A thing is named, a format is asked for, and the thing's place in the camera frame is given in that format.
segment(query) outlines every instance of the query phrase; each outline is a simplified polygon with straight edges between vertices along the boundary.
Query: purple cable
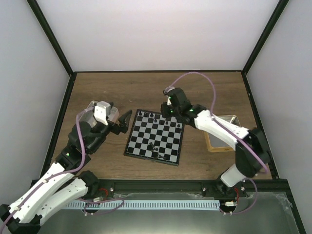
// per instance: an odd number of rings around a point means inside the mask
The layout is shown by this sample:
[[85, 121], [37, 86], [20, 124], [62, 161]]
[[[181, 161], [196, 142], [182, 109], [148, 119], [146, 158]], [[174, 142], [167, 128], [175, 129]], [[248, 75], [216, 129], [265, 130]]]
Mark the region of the purple cable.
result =
[[81, 199], [81, 198], [77, 199], [77, 200], [84, 201], [84, 202], [88, 203], [83, 208], [83, 211], [84, 211], [85, 215], [88, 215], [88, 214], [91, 215], [90, 213], [88, 213], [86, 211], [86, 209], [87, 209], [87, 207], [89, 205], [92, 205], [92, 204], [101, 204], [101, 203], [106, 203], [106, 202], [111, 202], [111, 201], [122, 201], [122, 203], [119, 206], [117, 206], [117, 207], [115, 207], [115, 208], [113, 208], [113, 209], [111, 209], [109, 211], [105, 211], [105, 212], [101, 212], [101, 213], [93, 213], [93, 215], [104, 215], [104, 214], [108, 214], [108, 213], [114, 212], [115, 210], [119, 209], [120, 207], [122, 207], [125, 204], [125, 200], [122, 199], [122, 198], [115, 198], [115, 199], [105, 200], [105, 201], [88, 201], [88, 200], [84, 200], [84, 199]]
[[239, 212], [232, 213], [231, 215], [239, 215], [239, 214], [245, 213], [246, 211], [250, 210], [255, 205], [255, 203], [257, 202], [257, 197], [258, 197], [257, 186], [256, 186], [255, 182], [252, 179], [250, 179], [250, 178], [246, 178], [246, 179], [249, 180], [253, 184], [253, 186], [254, 186], [254, 190], [255, 190], [254, 200], [253, 200], [252, 204], [249, 207], [247, 207], [246, 209], [244, 209], [242, 211], [239, 211]]
[[212, 88], [213, 88], [213, 92], [214, 92], [214, 98], [213, 101], [211, 103], [211, 107], [210, 107], [210, 116], [212, 117], [212, 120], [219, 125], [222, 129], [224, 129], [225, 131], [227, 131], [229, 134], [231, 134], [237, 141], [239, 141], [253, 156], [255, 159], [257, 159], [257, 161], [261, 164], [261, 166], [265, 169], [266, 174], [269, 173], [269, 169], [268, 167], [265, 165], [265, 163], [259, 158], [259, 156], [252, 150], [252, 148], [249, 147], [248, 144], [246, 144], [241, 138], [239, 138], [236, 134], [234, 134], [232, 131], [230, 131], [229, 129], [227, 129], [225, 126], [223, 126], [219, 121], [217, 121], [213, 115], [213, 110], [214, 110], [214, 106], [215, 106], [215, 100], [216, 100], [216, 91], [215, 91], [215, 85], [213, 84], [213, 82], [204, 74], [199, 73], [199, 72], [188, 72], [185, 73], [183, 75], [181, 75], [179, 78], [177, 78], [170, 86], [168, 86], [165, 91], [168, 91], [171, 87], [173, 87], [173, 85], [175, 83], [177, 83], [182, 77], [185, 77], [187, 75], [190, 74], [197, 74], [197, 75], [201, 75], [202, 77], [206, 78], [209, 83], [211, 84]]
[[[62, 174], [65, 174], [65, 173], [74, 173], [74, 172], [77, 172], [79, 171], [81, 168], [83, 168], [83, 165], [84, 165], [84, 162], [85, 162], [85, 157], [86, 157], [86, 152], [85, 152], [85, 149], [84, 149], [84, 143], [83, 143], [83, 139], [82, 139], [82, 135], [81, 135], [81, 129], [80, 129], [80, 124], [79, 124], [79, 120], [80, 120], [80, 117], [81, 115], [83, 115], [84, 113], [88, 112], [88, 111], [91, 111], [93, 109], [93, 107], [89, 107], [85, 110], [83, 110], [82, 112], [80, 112], [77, 116], [76, 116], [76, 126], [77, 126], [77, 132], [78, 132], [78, 137], [79, 137], [79, 142], [80, 142], [80, 145], [81, 145], [81, 164], [79, 165], [79, 167], [77, 167], [76, 169], [72, 169], [72, 170], [68, 170], [68, 171], [64, 171], [64, 172], [60, 172], [60, 173], [57, 173], [55, 175], [52, 175], [50, 177], [48, 177], [46, 179], [46, 181], [49, 181], [51, 179], [53, 179], [54, 177], [57, 177], [59, 175], [62, 175]], [[40, 183], [36, 188], [33, 189], [33, 191], [27, 196], [25, 197], [25, 199], [20, 203], [20, 205], [17, 206], [18, 209], [20, 209], [27, 201], [28, 199], [34, 195], [34, 193], [42, 186], [44, 185], [45, 183]], [[14, 210], [8, 217], [7, 219], [3, 222], [3, 225], [1, 226], [0, 228], [0, 234], [2, 234], [6, 224], [9, 222], [9, 220], [15, 215], [15, 213], [17, 212], [17, 210]]]

